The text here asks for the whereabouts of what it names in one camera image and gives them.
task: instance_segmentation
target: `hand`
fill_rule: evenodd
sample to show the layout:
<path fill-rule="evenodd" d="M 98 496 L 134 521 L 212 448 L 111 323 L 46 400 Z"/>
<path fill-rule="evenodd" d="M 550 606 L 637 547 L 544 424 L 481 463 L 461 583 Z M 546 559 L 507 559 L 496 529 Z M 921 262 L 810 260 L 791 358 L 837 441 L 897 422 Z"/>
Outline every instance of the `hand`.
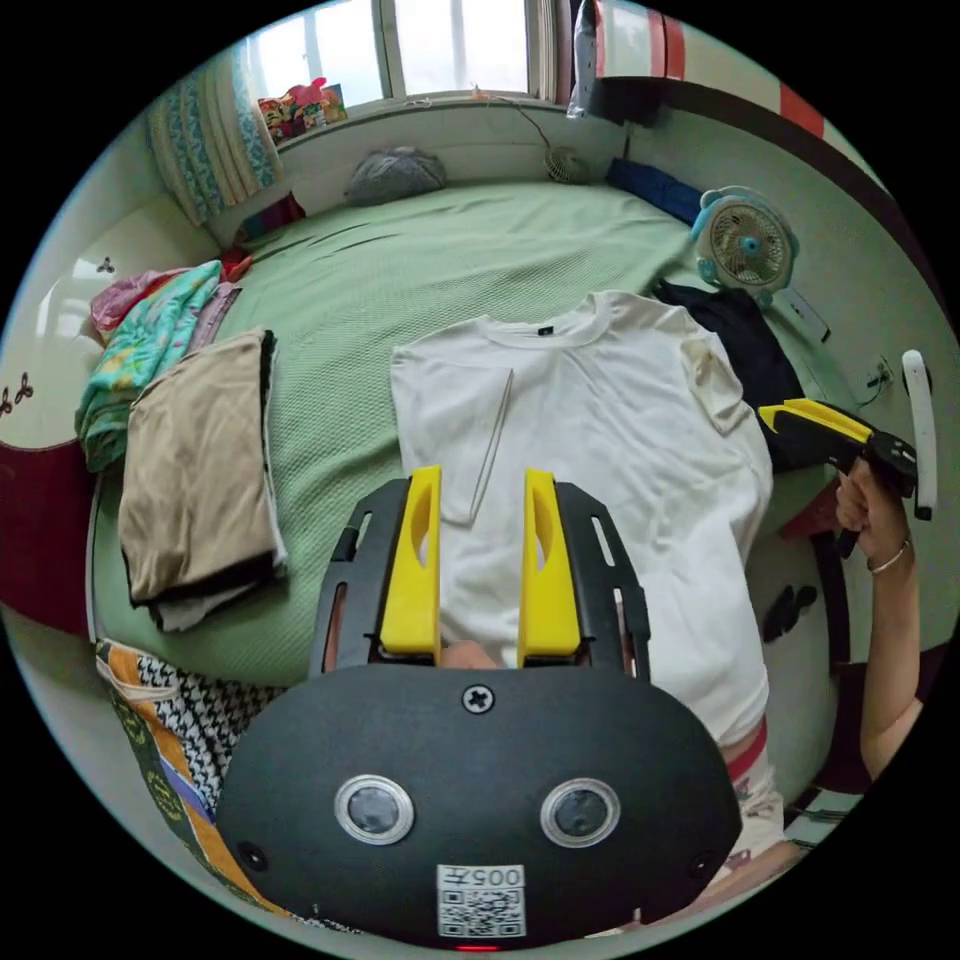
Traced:
<path fill-rule="evenodd" d="M 857 544 L 872 567 L 892 560 L 910 535 L 903 501 L 864 460 L 854 464 L 849 476 L 840 474 L 837 520 L 845 530 L 859 531 Z"/>
<path fill-rule="evenodd" d="M 479 643 L 464 640 L 443 648 L 440 666 L 454 670 L 496 670 L 500 664 L 494 662 Z"/>

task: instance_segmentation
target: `blue patterned curtain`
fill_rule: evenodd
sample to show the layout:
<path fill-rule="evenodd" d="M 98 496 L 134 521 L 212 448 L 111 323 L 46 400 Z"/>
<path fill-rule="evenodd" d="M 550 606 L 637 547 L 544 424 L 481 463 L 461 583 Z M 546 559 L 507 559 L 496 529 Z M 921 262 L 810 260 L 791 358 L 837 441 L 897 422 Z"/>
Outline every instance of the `blue patterned curtain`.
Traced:
<path fill-rule="evenodd" d="M 280 180 L 241 47 L 215 57 L 147 111 L 160 174 L 195 226 Z"/>

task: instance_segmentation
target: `bed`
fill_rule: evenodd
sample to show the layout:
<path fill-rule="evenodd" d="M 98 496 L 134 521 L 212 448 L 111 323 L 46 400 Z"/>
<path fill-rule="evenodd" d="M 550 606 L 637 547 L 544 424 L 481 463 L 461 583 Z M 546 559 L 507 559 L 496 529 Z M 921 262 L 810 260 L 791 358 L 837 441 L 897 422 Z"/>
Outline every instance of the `bed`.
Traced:
<path fill-rule="evenodd" d="M 160 633 L 130 606 L 120 483 L 105 479 L 91 562 L 99 635 L 224 680 L 303 680 L 343 522 L 361 496 L 400 475 L 391 349 L 480 313 L 542 321 L 590 291 L 644 293 L 660 276 L 703 286 L 687 236 L 684 224 L 610 187 L 502 183 L 338 209 L 254 244 L 218 338 L 263 325 L 278 339 L 270 443 L 289 577 L 185 634 Z M 799 321 L 776 308 L 767 318 L 807 396 L 850 408 L 842 375 Z M 826 482 L 820 468 L 779 476 L 764 531 Z"/>

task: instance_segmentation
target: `pink cloth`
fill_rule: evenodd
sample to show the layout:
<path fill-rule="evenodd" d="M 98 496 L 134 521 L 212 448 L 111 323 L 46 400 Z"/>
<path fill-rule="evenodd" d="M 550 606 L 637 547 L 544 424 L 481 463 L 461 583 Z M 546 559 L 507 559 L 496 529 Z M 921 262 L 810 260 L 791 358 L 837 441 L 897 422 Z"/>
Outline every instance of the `pink cloth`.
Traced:
<path fill-rule="evenodd" d="M 159 280 L 169 280 L 185 273 L 187 269 L 184 267 L 179 270 L 167 270 L 164 273 L 148 270 L 146 273 L 138 273 L 133 277 L 124 277 L 124 279 L 111 284 L 103 293 L 94 297 L 90 301 L 90 319 L 104 344 L 113 335 L 114 330 L 120 326 L 130 308 L 143 297 L 151 286 Z M 197 325 L 187 346 L 188 353 L 213 342 L 217 331 L 220 329 L 220 324 L 223 322 L 224 314 L 239 293 L 240 288 L 234 283 L 223 281 L 217 286 L 213 296 L 200 311 Z"/>

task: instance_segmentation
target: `window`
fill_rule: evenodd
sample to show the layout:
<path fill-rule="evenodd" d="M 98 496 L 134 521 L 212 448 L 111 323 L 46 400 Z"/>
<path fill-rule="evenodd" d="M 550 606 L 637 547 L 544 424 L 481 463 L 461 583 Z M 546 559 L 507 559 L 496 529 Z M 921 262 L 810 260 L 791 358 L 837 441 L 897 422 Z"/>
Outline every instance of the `window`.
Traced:
<path fill-rule="evenodd" d="M 247 40 L 247 53 L 259 98 L 317 77 L 340 84 L 347 109 L 384 96 L 371 0 L 337 0 L 275 23 Z"/>
<path fill-rule="evenodd" d="M 407 96 L 528 92 L 522 0 L 394 0 Z"/>
<path fill-rule="evenodd" d="M 325 77 L 344 106 L 472 90 L 552 96 L 553 0 L 333 0 L 246 42 L 258 98 Z"/>

